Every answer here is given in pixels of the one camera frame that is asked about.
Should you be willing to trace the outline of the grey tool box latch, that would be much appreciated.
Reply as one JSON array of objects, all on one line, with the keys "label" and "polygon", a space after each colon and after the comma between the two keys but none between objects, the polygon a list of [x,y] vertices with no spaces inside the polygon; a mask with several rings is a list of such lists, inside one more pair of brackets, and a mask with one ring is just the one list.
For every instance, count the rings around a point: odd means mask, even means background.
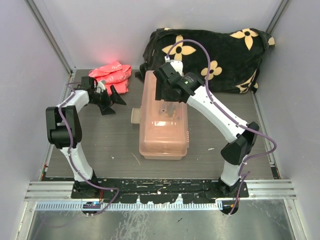
[{"label": "grey tool box latch", "polygon": [[141,108],[133,108],[131,111],[130,121],[132,124],[140,124],[141,121]]}]

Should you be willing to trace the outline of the pink plastic tool box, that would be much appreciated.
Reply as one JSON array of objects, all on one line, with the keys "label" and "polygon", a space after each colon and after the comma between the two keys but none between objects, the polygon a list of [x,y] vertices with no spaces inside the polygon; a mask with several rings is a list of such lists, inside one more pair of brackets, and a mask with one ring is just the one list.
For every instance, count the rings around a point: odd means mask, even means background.
[{"label": "pink plastic tool box", "polygon": [[188,151],[185,103],[156,100],[157,79],[145,74],[139,121],[139,152],[147,160],[181,160]]}]

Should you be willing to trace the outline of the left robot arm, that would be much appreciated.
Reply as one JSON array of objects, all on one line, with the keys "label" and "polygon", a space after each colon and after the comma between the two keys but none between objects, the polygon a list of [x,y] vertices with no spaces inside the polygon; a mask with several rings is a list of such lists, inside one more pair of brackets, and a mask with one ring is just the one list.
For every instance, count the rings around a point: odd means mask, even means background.
[{"label": "left robot arm", "polygon": [[126,105],[115,86],[106,86],[95,78],[85,76],[76,87],[68,83],[69,96],[56,106],[45,110],[46,133],[48,142],[54,145],[67,159],[74,177],[74,188],[83,192],[88,198],[95,198],[100,191],[118,192],[117,187],[103,187],[98,184],[95,171],[89,165],[82,148],[83,131],[79,112],[88,104],[96,105],[101,115],[113,115],[114,104]]}]

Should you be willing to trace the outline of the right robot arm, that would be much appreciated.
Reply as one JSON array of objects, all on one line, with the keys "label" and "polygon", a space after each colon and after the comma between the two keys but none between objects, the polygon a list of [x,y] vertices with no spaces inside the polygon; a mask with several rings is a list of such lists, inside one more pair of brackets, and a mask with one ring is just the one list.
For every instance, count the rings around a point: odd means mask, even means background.
[{"label": "right robot arm", "polygon": [[226,146],[220,151],[224,159],[218,189],[231,197],[240,187],[242,164],[254,146],[259,130],[256,122],[238,118],[207,89],[205,81],[196,74],[182,74],[180,61],[166,62],[153,74],[156,77],[155,99],[186,103],[206,117],[224,136]]}]

